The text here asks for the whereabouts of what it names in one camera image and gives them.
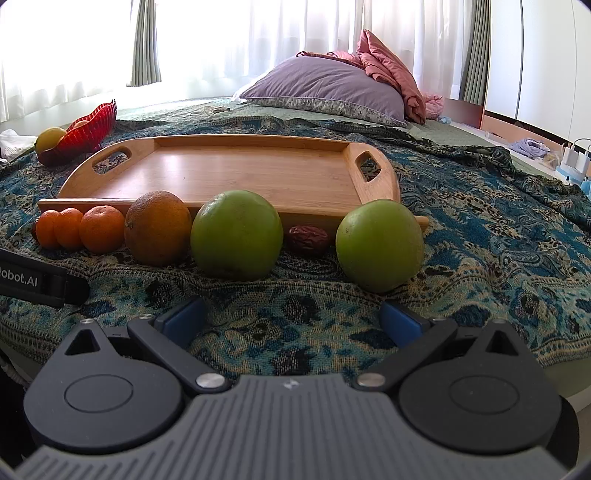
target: red fruit bowl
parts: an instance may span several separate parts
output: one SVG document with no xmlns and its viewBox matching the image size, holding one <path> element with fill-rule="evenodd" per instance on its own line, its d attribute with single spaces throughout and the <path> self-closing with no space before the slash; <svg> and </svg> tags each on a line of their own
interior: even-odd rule
<svg viewBox="0 0 591 480">
<path fill-rule="evenodd" d="M 39 153 L 39 162 L 46 167 L 57 167 L 71 162 L 78 155 L 94 153 L 100 149 L 100 142 L 113 128 L 116 117 L 117 104 L 114 100 L 99 105 L 90 115 L 72 122 L 55 147 Z M 75 127 L 82 120 L 88 123 Z"/>
</svg>

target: pillow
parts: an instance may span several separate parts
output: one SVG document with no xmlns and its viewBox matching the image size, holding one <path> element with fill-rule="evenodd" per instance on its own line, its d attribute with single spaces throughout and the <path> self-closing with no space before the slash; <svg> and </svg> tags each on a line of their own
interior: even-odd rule
<svg viewBox="0 0 591 480">
<path fill-rule="evenodd" d="M 257 105 L 341 115 L 406 127 L 404 101 L 365 70 L 320 57 L 292 57 L 241 93 Z"/>
</svg>

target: gray curtain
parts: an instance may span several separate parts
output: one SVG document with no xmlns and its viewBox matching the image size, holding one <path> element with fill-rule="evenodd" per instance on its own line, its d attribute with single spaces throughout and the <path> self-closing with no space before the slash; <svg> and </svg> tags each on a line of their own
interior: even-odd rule
<svg viewBox="0 0 591 480">
<path fill-rule="evenodd" d="M 491 0 L 473 0 L 472 34 L 460 85 L 460 100 L 484 104 L 491 44 Z"/>
<path fill-rule="evenodd" d="M 138 5 L 129 86 L 140 87 L 161 81 L 156 43 L 156 7 L 154 0 L 134 0 L 134 2 L 138 2 Z"/>
</svg>

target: white wardrobe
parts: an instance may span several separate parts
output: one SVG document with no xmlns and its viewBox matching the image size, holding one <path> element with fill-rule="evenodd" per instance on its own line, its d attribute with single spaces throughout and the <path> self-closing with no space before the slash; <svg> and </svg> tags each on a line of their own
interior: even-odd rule
<svg viewBox="0 0 591 480">
<path fill-rule="evenodd" d="M 590 57 L 580 0 L 491 0 L 485 109 L 569 141 L 591 137 Z"/>
</svg>

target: pink cloth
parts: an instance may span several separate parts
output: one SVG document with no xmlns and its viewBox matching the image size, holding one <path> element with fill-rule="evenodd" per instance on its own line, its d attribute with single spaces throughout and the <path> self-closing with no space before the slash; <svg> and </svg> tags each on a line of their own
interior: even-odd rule
<svg viewBox="0 0 591 480">
<path fill-rule="evenodd" d="M 443 97 L 435 93 L 423 93 L 423 100 L 425 100 L 427 107 L 427 118 L 429 120 L 437 120 L 443 113 Z"/>
<path fill-rule="evenodd" d="M 328 52 L 326 55 L 300 52 L 298 55 L 325 57 L 345 60 L 351 65 L 364 69 L 377 82 L 387 83 L 399 91 L 404 101 L 406 117 L 418 124 L 425 123 L 427 107 L 413 74 L 406 65 L 378 37 L 369 30 L 363 30 L 357 43 L 357 55 L 346 51 Z"/>
</svg>

